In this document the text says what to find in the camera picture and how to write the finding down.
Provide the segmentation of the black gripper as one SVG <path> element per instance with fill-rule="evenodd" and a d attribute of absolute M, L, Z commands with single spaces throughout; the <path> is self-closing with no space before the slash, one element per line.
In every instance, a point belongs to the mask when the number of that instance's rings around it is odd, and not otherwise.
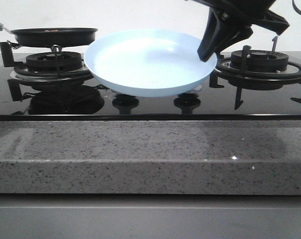
<path fill-rule="evenodd" d="M 222 12 L 243 23 L 258 25 L 273 31 L 277 35 L 281 35 L 290 26 L 284 17 L 270 10 L 274 4 L 273 0 L 199 0 L 198 2 L 210 7 L 206 30 L 197 49 L 198 56 L 203 62 L 208 61 L 213 53 L 219 54 L 253 34 L 252 28 L 245 25 L 232 30 L 229 22 L 222 19 Z"/>

